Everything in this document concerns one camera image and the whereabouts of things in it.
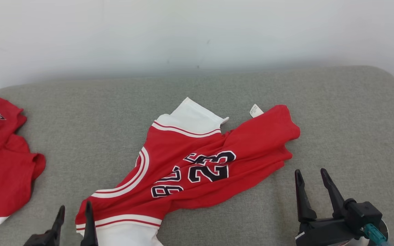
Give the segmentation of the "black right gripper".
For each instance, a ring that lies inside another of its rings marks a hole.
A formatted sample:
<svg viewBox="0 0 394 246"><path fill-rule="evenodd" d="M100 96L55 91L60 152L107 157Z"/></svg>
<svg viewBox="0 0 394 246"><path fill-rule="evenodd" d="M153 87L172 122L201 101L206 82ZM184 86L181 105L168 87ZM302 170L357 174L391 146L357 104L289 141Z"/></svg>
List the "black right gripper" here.
<svg viewBox="0 0 394 246"><path fill-rule="evenodd" d="M352 240L365 238L361 231L352 230L344 218L344 199L325 168L320 174L323 184L328 191L333 208L332 217L317 219L316 212L311 208L305 191L305 182L299 169L294 172L297 195L297 213L300 230L295 237L297 246L344 246Z"/></svg>

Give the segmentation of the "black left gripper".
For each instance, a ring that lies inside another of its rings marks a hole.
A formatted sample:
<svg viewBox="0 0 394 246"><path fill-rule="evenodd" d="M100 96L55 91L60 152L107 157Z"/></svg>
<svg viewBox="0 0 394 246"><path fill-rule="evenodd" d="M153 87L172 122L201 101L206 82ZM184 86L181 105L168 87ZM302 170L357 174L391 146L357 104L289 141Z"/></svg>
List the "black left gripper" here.
<svg viewBox="0 0 394 246"><path fill-rule="evenodd" d="M86 227L84 229L81 246L98 246L94 213L91 201L86 203ZM65 206L59 208L56 219L49 232L33 234L23 244L24 246L59 246L61 241L61 228L65 220Z"/></svg>

